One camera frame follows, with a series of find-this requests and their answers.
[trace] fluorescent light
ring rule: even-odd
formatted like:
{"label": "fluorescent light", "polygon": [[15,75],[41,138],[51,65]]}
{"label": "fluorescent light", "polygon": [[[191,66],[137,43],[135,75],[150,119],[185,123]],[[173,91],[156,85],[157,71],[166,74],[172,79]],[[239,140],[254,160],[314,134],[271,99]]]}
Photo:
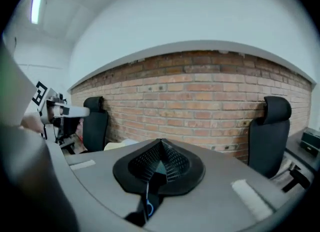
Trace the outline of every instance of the fluorescent light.
{"label": "fluorescent light", "polygon": [[31,23],[38,24],[41,0],[32,0]]}

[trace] table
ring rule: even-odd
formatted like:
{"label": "table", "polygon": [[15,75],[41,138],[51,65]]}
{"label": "table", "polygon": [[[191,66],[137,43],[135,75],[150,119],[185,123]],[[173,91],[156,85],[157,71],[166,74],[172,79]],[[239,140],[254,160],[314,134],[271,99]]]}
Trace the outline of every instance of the table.
{"label": "table", "polygon": [[[136,210],[140,197],[126,193],[114,179],[112,167],[122,156],[146,143],[109,151],[66,156],[69,165],[93,160],[95,165],[74,170],[74,174],[86,190],[103,206],[120,217]],[[166,197],[144,228],[152,231],[237,231],[256,224],[231,183],[246,179],[273,209],[281,208],[288,197],[272,182],[239,160],[222,153],[191,144],[171,140],[172,143],[192,151],[205,164],[206,173],[202,182],[184,196]]]}
{"label": "table", "polygon": [[320,154],[315,157],[300,147],[303,132],[304,130],[288,137],[285,151],[315,174],[320,168]]}

